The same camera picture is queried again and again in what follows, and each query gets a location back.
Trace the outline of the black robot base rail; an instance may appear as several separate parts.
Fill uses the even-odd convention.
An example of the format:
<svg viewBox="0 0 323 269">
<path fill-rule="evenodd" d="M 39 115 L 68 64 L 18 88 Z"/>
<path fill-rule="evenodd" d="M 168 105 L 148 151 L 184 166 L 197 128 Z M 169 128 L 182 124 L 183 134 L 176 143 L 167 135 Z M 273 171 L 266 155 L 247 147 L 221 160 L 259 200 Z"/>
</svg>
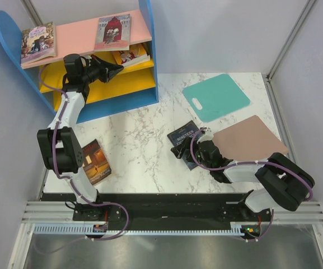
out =
<svg viewBox="0 0 323 269">
<path fill-rule="evenodd" d="M 74 221 L 107 221 L 112 228 L 196 229 L 230 228 L 232 222 L 263 224 L 271 219 L 270 208 L 244 215 L 238 205 L 242 193 L 212 194 L 100 194 L 105 207 L 78 205 L 73 194 L 44 194 L 43 202 L 63 202 L 73 210 Z"/>
</svg>

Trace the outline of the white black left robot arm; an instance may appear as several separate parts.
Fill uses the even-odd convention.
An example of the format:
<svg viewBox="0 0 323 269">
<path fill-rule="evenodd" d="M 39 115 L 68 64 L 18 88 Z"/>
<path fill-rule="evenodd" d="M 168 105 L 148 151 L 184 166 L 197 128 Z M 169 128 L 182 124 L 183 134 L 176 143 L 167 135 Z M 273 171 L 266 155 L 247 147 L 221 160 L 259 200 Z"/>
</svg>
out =
<svg viewBox="0 0 323 269">
<path fill-rule="evenodd" d="M 103 204 L 97 202 L 98 191 L 90 183 L 82 165 L 83 151 L 74 132 L 81 110 L 90 92 L 90 84 L 99 80 L 107 83 L 123 70 L 123 66 L 106 62 L 96 55 L 83 57 L 69 54 L 63 58 L 65 75 L 60 107 L 49 126 L 37 133 L 45 167 L 59 180 L 68 183 L 79 205 L 87 205 L 85 213 L 92 220 L 105 214 Z"/>
</svg>

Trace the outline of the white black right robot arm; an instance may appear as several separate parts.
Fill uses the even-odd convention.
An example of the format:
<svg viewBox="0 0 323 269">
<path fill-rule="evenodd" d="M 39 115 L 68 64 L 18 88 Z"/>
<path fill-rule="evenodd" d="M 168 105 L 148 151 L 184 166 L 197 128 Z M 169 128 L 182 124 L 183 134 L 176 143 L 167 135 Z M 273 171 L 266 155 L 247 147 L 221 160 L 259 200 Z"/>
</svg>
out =
<svg viewBox="0 0 323 269">
<path fill-rule="evenodd" d="M 295 211 L 313 196 L 313 178 L 279 152 L 262 161 L 238 162 L 223 157 L 213 141 L 195 142 L 192 137 L 183 139 L 171 152 L 177 159 L 209 171 L 219 183 L 261 184 L 260 190 L 248 191 L 238 203 L 239 216 L 247 221 L 273 207 Z"/>
</svg>

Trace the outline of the Nineteen Eighty-Four dark book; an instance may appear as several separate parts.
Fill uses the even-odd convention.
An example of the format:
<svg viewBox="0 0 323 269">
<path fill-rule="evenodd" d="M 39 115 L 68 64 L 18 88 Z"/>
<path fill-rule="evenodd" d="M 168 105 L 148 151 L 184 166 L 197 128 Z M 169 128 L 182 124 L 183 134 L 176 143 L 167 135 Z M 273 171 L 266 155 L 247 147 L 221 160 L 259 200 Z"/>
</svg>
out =
<svg viewBox="0 0 323 269">
<path fill-rule="evenodd" d="M 167 138 L 172 143 L 173 147 L 178 146 L 180 144 L 190 144 L 191 139 L 194 137 L 195 132 L 197 132 L 199 128 L 196 124 L 191 120 L 187 124 L 183 125 L 182 127 L 174 130 L 173 132 L 167 135 Z M 183 162 L 186 164 L 188 169 L 192 171 L 197 167 L 197 164 L 194 161 L 185 161 Z"/>
</svg>

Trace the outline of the Roald Dahl Charlie book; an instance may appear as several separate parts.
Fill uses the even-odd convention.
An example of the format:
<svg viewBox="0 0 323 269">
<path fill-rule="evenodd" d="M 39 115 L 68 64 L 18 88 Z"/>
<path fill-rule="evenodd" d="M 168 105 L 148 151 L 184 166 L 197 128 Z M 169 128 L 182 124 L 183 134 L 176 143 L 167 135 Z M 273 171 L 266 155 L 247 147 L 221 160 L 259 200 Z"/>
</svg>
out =
<svg viewBox="0 0 323 269">
<path fill-rule="evenodd" d="M 150 55 L 142 43 L 133 44 L 129 50 L 111 52 L 117 64 L 123 67 L 131 67 L 149 61 Z"/>
</svg>

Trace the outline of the red castle cover book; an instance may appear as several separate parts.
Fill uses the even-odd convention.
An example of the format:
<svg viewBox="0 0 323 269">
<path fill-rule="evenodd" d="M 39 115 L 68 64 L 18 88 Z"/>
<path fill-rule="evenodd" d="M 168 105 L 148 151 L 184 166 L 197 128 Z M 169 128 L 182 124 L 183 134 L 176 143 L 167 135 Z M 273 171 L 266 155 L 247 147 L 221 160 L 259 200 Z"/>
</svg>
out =
<svg viewBox="0 0 323 269">
<path fill-rule="evenodd" d="M 94 51 L 128 50 L 130 32 L 131 15 L 129 13 L 99 18 Z"/>
</svg>

